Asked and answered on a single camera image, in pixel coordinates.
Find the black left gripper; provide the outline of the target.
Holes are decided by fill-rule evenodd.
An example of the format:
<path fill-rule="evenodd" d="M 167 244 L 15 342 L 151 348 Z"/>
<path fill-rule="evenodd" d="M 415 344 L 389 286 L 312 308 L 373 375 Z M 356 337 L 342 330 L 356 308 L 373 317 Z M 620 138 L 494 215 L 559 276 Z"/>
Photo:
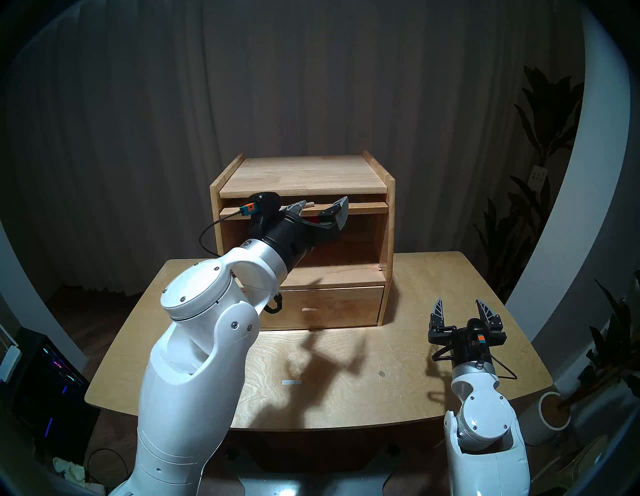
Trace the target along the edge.
<path fill-rule="evenodd" d="M 314 217 L 301 217 L 308 201 L 281 207 L 270 215 L 253 215 L 253 238 L 274 249 L 291 272 L 315 247 L 333 241 L 342 231 L 349 213 L 347 196 Z"/>

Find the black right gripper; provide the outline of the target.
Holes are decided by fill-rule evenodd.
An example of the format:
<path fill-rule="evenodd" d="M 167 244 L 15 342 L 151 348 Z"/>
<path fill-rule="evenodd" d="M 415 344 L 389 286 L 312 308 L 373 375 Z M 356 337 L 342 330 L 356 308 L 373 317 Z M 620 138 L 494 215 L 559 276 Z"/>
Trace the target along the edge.
<path fill-rule="evenodd" d="M 465 328 L 460 329 L 455 325 L 445 325 L 441 298 L 431 312 L 428 341 L 435 345 L 450 343 L 454 366 L 467 362 L 493 364 L 491 347 L 501 346 L 507 339 L 500 315 L 480 299 L 476 299 L 476 305 L 481 321 L 469 321 Z"/>

